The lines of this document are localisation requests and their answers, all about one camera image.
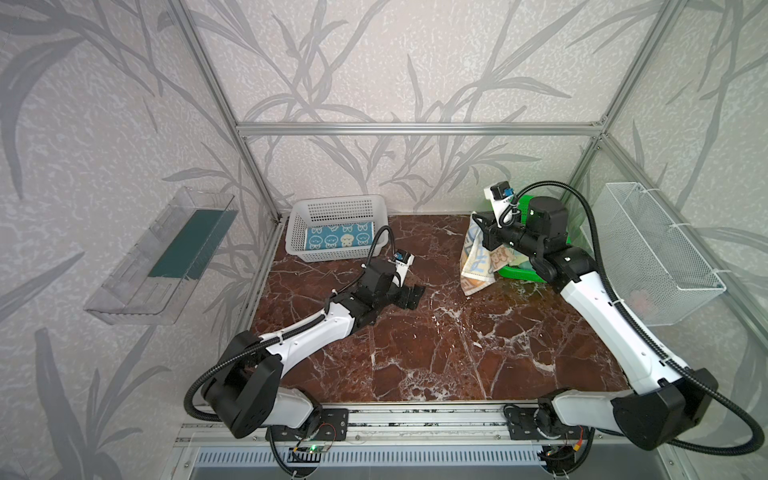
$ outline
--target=leaf pattern wallpaper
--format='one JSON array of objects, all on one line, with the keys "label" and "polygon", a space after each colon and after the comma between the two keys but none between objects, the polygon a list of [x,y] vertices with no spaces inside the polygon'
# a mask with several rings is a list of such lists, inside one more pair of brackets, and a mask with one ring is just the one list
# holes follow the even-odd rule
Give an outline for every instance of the leaf pattern wallpaper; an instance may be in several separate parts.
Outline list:
[{"label": "leaf pattern wallpaper", "polygon": [[[0,0],[0,38],[0,478],[156,478],[275,224],[164,2]],[[240,213],[178,321],[87,314],[181,186]]]},{"label": "leaf pattern wallpaper", "polygon": [[[611,128],[763,307],[767,112],[768,2],[688,2]],[[654,332],[689,363],[710,369],[730,398],[768,426],[768,356],[722,300]],[[717,409],[689,438],[732,445],[747,434]],[[738,461],[689,456],[702,479],[762,478],[768,470],[766,448]]]},{"label": "leaf pattern wallpaper", "polygon": [[[188,2],[242,122],[596,121],[662,3]],[[482,205],[478,186],[499,178],[567,180],[586,140],[249,143],[281,210],[306,198],[381,194],[391,211],[469,212]]]}]

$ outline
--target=towel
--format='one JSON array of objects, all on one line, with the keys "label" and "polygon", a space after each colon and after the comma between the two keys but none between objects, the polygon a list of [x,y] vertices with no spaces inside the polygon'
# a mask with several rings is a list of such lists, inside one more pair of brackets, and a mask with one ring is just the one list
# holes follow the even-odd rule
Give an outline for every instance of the towel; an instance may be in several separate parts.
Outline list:
[{"label": "towel", "polygon": [[480,227],[472,221],[472,217],[469,218],[469,228],[464,236],[460,260],[460,284],[465,295],[472,295],[494,283],[494,272],[504,265],[516,265],[526,260],[525,257],[515,258],[515,251],[507,245],[501,245],[492,252],[486,250],[482,246]]},{"label": "towel", "polygon": [[304,250],[364,247],[370,245],[376,235],[373,228],[373,222],[310,227],[304,234]]}]

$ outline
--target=white plastic basket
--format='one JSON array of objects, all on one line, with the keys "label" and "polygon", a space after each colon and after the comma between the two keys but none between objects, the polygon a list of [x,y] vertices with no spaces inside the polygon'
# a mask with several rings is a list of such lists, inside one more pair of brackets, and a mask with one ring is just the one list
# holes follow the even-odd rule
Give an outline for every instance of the white plastic basket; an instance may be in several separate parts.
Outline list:
[{"label": "white plastic basket", "polygon": [[[361,247],[329,248],[326,250],[304,250],[306,229],[340,223],[373,222],[373,233],[389,225],[386,205],[380,195],[358,195],[355,197],[316,198],[301,200],[293,205],[286,232],[286,252],[298,256],[305,262],[323,262],[363,258],[368,255],[370,245]],[[373,256],[376,257],[386,245],[389,235],[382,233]]]},{"label": "white plastic basket", "polygon": [[[608,278],[647,326],[677,323],[725,291],[717,272],[641,184],[605,184],[593,211]],[[581,229],[591,245],[586,220]]]}]

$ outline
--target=folded blue towel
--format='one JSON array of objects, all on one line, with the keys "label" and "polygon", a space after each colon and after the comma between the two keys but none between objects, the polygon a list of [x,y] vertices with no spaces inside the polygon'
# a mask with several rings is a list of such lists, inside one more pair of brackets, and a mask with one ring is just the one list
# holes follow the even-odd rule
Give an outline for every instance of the folded blue towel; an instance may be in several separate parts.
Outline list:
[{"label": "folded blue towel", "polygon": [[304,250],[364,247],[373,241],[376,234],[373,228],[373,222],[310,227],[304,235]]}]

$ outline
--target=red marble tabletop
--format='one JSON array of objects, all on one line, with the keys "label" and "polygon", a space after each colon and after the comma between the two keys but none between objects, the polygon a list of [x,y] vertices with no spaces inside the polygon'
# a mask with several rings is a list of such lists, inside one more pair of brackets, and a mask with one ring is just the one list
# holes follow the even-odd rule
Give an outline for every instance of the red marble tabletop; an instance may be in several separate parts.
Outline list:
[{"label": "red marble tabletop", "polygon": [[[419,308],[389,306],[374,326],[291,369],[282,386],[321,402],[535,399],[561,387],[627,388],[616,360],[549,286],[497,276],[465,296],[458,258],[466,215],[392,216],[397,247],[416,256],[406,284],[427,290]],[[319,310],[361,260],[304,263],[280,243],[252,330],[270,332]]]}]

